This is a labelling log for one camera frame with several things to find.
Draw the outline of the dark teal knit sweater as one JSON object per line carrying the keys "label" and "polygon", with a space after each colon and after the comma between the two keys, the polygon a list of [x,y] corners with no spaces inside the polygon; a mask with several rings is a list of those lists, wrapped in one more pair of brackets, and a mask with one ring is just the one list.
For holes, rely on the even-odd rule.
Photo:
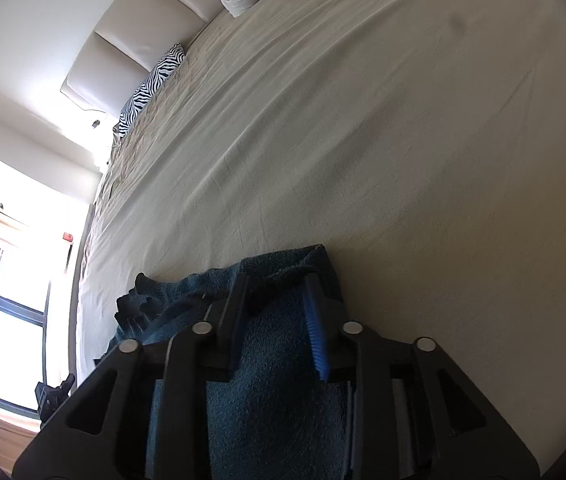
{"label": "dark teal knit sweater", "polygon": [[207,387],[213,478],[341,478],[347,389],[321,382],[301,304],[308,273],[318,275],[327,297],[341,299],[323,246],[270,252],[179,282],[140,274],[116,301],[111,341],[169,340],[200,320],[240,273],[249,277],[240,365],[231,382]]}

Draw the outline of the dark framed window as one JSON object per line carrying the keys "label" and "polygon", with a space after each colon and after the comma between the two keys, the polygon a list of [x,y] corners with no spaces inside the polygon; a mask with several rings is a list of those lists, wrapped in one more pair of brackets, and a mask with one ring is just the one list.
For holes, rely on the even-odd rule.
{"label": "dark framed window", "polygon": [[27,248],[0,247],[0,408],[36,419],[35,387],[47,378],[44,357],[50,278]]}

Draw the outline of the beige bed sheet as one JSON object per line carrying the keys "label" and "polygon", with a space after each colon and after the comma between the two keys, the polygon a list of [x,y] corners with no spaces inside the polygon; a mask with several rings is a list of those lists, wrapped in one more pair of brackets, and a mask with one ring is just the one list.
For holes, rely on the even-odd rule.
{"label": "beige bed sheet", "polygon": [[260,0],[115,155],[77,368],[116,300],[321,244],[353,315],[436,339],[542,469],[566,450],[566,0]]}

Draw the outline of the zebra print pillow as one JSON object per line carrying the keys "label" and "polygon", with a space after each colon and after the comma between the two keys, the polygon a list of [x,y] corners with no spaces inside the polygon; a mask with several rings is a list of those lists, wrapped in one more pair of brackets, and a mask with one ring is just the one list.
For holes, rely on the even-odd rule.
{"label": "zebra print pillow", "polygon": [[117,139],[123,139],[127,135],[144,107],[178,70],[186,55],[183,45],[177,42],[158,60],[120,111],[118,122],[113,127],[113,133]]}

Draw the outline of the cream padded headboard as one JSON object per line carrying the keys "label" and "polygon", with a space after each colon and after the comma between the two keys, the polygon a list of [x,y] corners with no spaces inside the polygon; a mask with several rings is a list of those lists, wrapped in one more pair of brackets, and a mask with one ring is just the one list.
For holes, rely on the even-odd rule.
{"label": "cream padded headboard", "polygon": [[190,44],[222,10],[220,0],[114,0],[61,92],[82,110],[118,115],[168,49]]}

